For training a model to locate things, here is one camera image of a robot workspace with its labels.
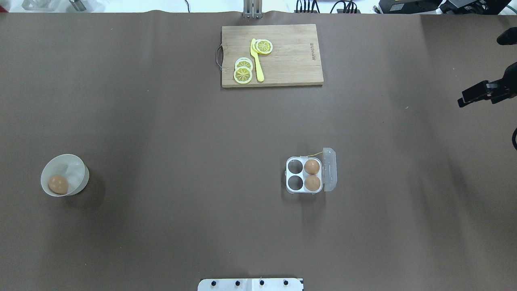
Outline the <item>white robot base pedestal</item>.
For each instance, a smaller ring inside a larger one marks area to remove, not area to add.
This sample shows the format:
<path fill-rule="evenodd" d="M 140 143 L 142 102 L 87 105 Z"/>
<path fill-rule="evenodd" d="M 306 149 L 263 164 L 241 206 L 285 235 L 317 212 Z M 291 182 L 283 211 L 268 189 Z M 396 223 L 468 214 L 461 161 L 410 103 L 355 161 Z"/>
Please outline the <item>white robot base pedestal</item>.
<path fill-rule="evenodd" d="M 198 291 L 304 291 L 302 278 L 207 278 Z"/>

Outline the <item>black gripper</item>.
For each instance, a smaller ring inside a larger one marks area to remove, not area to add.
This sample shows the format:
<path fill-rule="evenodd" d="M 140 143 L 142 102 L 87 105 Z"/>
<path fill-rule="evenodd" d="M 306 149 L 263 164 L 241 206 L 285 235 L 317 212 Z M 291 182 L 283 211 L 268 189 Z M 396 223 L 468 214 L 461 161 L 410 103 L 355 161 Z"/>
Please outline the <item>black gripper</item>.
<path fill-rule="evenodd" d="M 509 94 L 508 98 L 513 98 L 517 95 L 517 63 L 509 65 L 501 79 L 501 86 Z"/>

